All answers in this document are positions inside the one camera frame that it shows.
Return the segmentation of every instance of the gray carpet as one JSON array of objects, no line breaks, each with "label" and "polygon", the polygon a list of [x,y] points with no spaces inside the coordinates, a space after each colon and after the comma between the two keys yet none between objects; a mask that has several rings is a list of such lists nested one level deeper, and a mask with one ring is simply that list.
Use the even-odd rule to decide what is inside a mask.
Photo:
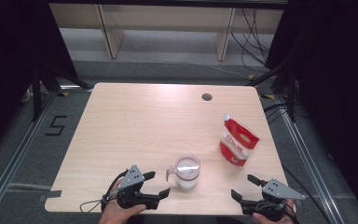
[{"label": "gray carpet", "polygon": [[[107,81],[244,85],[249,81],[239,75],[222,73],[210,67],[193,64],[75,62],[75,67],[79,77],[89,84]],[[246,77],[250,74],[257,77],[261,75],[261,73],[249,71],[242,66],[221,66],[219,69],[241,73]],[[270,93],[269,87],[272,81],[272,79],[269,79],[260,84],[257,90],[262,94]],[[60,82],[61,84],[71,84],[63,79],[60,79]],[[66,149],[89,97],[90,93],[84,91],[71,91],[66,97],[59,95],[55,97],[20,169],[0,203],[0,223],[97,223],[99,214],[49,213],[44,209],[43,202],[39,201],[41,195],[47,194],[60,169]],[[261,102],[264,107],[276,104],[274,100],[261,100]],[[6,135],[0,144],[0,174],[3,173],[11,155],[20,144],[21,138],[31,123],[32,109],[32,101],[20,106],[18,114],[7,127]],[[47,133],[58,132],[58,129],[49,127],[55,116],[66,116],[66,118],[56,119],[55,122],[55,124],[65,127],[61,135],[48,136]],[[269,127],[282,165],[287,167],[319,202],[318,195],[298,155],[293,139],[287,131],[281,112],[271,110],[266,113],[266,116],[268,122],[270,122]],[[347,223],[358,223],[358,202],[334,161],[326,158],[327,150],[323,141],[301,105],[296,106],[296,124],[324,177],[327,187],[334,195],[344,220]],[[286,174],[286,177],[290,187],[305,194],[305,191],[289,174]],[[326,223],[321,212],[310,199],[297,205],[297,217],[300,223],[304,224]],[[170,221],[171,217],[158,218],[161,221],[160,223],[172,222]],[[196,221],[194,219],[189,221],[188,217],[178,218],[181,222],[186,223],[212,223],[208,221],[209,217],[196,217]],[[241,217],[240,220],[243,223],[252,223],[248,217]],[[220,220],[219,223],[230,223],[230,221]]]}]

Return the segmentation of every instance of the human hand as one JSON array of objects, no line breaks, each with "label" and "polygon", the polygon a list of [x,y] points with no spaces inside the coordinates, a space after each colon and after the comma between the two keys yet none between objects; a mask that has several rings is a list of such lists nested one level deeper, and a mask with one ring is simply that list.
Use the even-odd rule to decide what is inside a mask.
[{"label": "human hand", "polygon": [[[294,216],[294,211],[290,208],[294,206],[294,202],[291,199],[286,199],[286,212],[289,213],[291,216]],[[279,220],[278,222],[273,222],[271,220],[269,220],[268,218],[266,218],[265,216],[258,214],[258,213],[253,213],[252,214],[252,218],[255,222],[260,223],[260,224],[294,224],[295,222],[287,215],[284,215],[284,217]]]},{"label": "human hand", "polygon": [[[113,186],[112,190],[117,189],[121,180]],[[118,205],[116,200],[111,200],[107,203],[101,215],[100,224],[125,224],[127,220],[135,215],[140,214],[146,209],[146,205],[138,204],[131,208],[124,209]]]}]

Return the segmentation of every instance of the mug handle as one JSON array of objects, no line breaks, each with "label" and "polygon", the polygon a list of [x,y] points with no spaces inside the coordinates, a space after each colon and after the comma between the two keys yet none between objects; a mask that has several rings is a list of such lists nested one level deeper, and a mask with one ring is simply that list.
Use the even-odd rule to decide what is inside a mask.
[{"label": "mug handle", "polygon": [[177,172],[178,172],[178,169],[176,168],[176,166],[170,166],[170,168],[168,168],[165,173],[166,181],[168,181],[168,175],[176,174]]}]

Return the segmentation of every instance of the cup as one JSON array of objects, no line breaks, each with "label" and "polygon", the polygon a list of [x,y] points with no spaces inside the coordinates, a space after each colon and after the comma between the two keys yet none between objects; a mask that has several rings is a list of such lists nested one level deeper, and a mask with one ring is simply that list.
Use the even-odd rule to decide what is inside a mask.
[{"label": "cup", "polygon": [[168,181],[169,175],[175,174],[175,183],[179,188],[192,189],[199,181],[200,168],[200,161],[196,156],[182,155],[175,165],[167,169],[166,180]]}]

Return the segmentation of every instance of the wooden table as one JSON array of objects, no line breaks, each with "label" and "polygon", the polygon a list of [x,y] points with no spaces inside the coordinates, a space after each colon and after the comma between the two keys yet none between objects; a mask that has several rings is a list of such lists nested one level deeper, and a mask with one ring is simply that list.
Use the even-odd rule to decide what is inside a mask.
[{"label": "wooden table", "polygon": [[[204,93],[213,99],[203,100]],[[224,113],[260,138],[243,167],[220,153]],[[165,180],[166,169],[185,153],[196,155],[201,163],[199,183],[190,191],[177,188],[173,176]],[[262,199],[261,188],[247,181],[248,174],[287,183],[255,88],[99,83],[51,189],[62,195],[49,198],[46,209],[80,212],[79,205],[101,199],[113,179],[133,164],[143,173],[156,172],[145,181],[143,193],[171,188],[158,210],[145,214],[240,215],[232,189],[245,199]]]}]

